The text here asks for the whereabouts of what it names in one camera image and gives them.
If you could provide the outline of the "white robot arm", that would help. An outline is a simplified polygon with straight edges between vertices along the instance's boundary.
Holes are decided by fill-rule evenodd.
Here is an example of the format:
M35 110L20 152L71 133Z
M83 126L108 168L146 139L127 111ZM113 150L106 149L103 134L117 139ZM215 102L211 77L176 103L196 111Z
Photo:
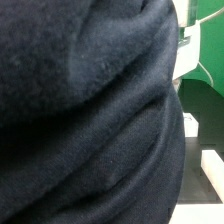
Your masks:
M197 67L200 56L200 22L197 20L198 0L173 0L179 26L179 41L173 79Z

